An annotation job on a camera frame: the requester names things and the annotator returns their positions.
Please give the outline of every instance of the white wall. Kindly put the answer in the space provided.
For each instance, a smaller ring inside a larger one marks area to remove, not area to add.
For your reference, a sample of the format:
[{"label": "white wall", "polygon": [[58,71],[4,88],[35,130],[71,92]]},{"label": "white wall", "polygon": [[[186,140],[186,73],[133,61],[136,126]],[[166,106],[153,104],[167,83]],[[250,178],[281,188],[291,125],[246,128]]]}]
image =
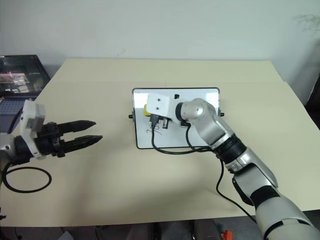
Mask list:
[{"label": "white wall", "polygon": [[320,70],[320,0],[0,0],[0,32],[1,54],[51,74],[67,57],[267,59],[305,102]]}]

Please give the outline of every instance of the robot end effector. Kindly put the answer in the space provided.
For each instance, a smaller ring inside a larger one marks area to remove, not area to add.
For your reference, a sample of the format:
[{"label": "robot end effector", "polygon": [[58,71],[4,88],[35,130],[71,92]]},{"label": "robot end effector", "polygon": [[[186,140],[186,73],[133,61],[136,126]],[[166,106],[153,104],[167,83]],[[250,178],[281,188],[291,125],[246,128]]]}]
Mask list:
[{"label": "robot end effector", "polygon": [[21,135],[14,137],[11,134],[1,134],[1,168],[4,162],[20,165],[29,162],[32,157],[41,160],[49,154],[61,158],[66,153],[86,148],[102,139],[101,135],[87,135],[64,141],[61,137],[65,133],[80,132],[96,123],[78,120],[62,124],[43,124],[45,115],[42,104],[25,101],[20,117]]}]

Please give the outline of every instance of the yellow object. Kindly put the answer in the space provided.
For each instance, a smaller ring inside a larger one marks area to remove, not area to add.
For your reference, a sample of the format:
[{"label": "yellow object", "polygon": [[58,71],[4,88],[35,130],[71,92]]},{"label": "yellow object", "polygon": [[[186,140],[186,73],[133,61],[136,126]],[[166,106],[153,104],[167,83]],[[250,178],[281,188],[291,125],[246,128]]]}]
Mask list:
[{"label": "yellow object", "polygon": [[150,117],[151,113],[147,112],[147,104],[144,105],[143,115]]}]

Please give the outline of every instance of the red object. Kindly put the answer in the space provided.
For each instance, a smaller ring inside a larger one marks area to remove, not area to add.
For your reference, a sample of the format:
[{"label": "red object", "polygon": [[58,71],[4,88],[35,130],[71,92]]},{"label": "red object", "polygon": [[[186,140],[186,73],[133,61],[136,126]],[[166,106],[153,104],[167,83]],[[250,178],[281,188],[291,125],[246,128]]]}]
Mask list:
[{"label": "red object", "polygon": [[221,237],[223,240],[233,240],[234,233],[232,231],[226,230],[224,233],[221,233]]}]

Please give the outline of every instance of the laptop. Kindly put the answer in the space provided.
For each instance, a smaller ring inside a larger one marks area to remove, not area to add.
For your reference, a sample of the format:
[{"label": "laptop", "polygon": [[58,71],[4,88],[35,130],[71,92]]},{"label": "laptop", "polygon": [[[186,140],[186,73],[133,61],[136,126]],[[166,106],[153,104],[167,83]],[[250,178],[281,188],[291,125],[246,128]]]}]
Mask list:
[{"label": "laptop", "polygon": [[26,99],[35,100],[50,77],[37,55],[0,55],[0,131],[18,124]]}]

